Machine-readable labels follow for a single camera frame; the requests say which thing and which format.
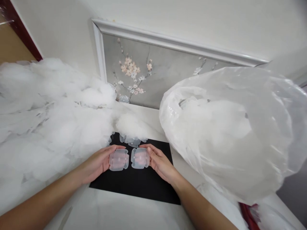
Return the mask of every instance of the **white frame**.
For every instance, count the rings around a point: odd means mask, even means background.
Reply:
[[[241,66],[255,67],[257,65],[266,64],[269,62],[267,60],[259,59],[249,55],[244,55],[229,50],[223,50],[216,47],[206,46],[203,44],[197,44],[194,42],[118,24],[115,22],[110,22],[102,19],[92,19],[92,21],[100,76],[102,80],[105,80],[105,82],[107,82],[107,79],[102,33],[145,42],[148,44],[158,45],[173,50],[197,54],[200,56],[205,56],[225,62],[231,62]]]

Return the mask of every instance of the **forearm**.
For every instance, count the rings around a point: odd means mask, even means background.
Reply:
[[[210,204],[183,176],[177,175],[171,185],[196,229],[237,230],[237,228]]]
[[[2,215],[0,229],[44,229],[80,186],[74,171],[66,174]]]

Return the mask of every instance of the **black mat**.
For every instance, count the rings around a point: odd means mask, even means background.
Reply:
[[[90,188],[180,205],[179,197],[172,186],[161,179],[150,166],[144,169],[132,168],[131,151],[134,148],[128,144],[121,143],[119,133],[112,135],[111,139],[111,145],[116,144],[126,147],[129,154],[129,166],[127,169],[117,172],[107,170],[90,184]],[[146,144],[152,144],[161,149],[170,162],[173,163],[168,143],[148,139]]]

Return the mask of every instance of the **table surface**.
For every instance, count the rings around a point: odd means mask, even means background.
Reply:
[[[159,110],[123,104],[143,120],[149,139],[168,142],[160,125]],[[194,186],[205,180],[171,147],[176,169]],[[306,230],[274,193],[263,201],[278,210],[297,230]],[[180,205],[158,202],[83,186],[46,229],[194,229]]]

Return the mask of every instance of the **brown door frame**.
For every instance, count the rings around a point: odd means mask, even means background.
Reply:
[[[7,23],[12,27],[24,45],[32,53],[37,61],[42,60],[42,56],[35,46],[30,34],[22,23],[19,15],[17,14],[13,4],[10,0],[0,0],[0,13],[4,16]]]

